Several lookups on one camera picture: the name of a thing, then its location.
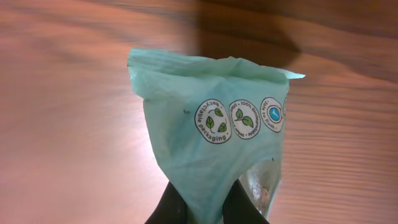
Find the teal candy wrapper packet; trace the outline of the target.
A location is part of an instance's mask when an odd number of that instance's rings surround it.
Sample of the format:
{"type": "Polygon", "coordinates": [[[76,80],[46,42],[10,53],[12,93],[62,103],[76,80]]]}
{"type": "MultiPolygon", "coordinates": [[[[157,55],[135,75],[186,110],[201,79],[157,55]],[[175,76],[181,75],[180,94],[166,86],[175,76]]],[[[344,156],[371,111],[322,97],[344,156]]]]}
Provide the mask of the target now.
{"type": "Polygon", "coordinates": [[[156,161],[198,223],[225,222],[240,177],[276,191],[289,81],[301,74],[155,49],[132,49],[127,67],[156,161]]]}

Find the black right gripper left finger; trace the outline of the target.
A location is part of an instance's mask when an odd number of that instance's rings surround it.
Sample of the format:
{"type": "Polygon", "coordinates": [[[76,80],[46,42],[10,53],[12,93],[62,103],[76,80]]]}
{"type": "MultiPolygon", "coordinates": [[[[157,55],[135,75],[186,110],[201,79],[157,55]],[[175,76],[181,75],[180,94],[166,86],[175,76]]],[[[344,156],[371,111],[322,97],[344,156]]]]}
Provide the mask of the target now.
{"type": "Polygon", "coordinates": [[[187,204],[171,182],[145,224],[187,224],[187,204]]]}

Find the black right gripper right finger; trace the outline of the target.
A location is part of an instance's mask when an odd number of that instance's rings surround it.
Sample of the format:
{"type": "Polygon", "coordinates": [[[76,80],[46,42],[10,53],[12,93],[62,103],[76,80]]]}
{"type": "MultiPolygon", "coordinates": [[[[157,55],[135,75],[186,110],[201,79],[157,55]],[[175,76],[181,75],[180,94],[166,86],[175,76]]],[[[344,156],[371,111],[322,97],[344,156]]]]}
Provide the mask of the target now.
{"type": "Polygon", "coordinates": [[[224,224],[269,224],[251,203],[239,180],[236,180],[223,204],[224,224]]]}

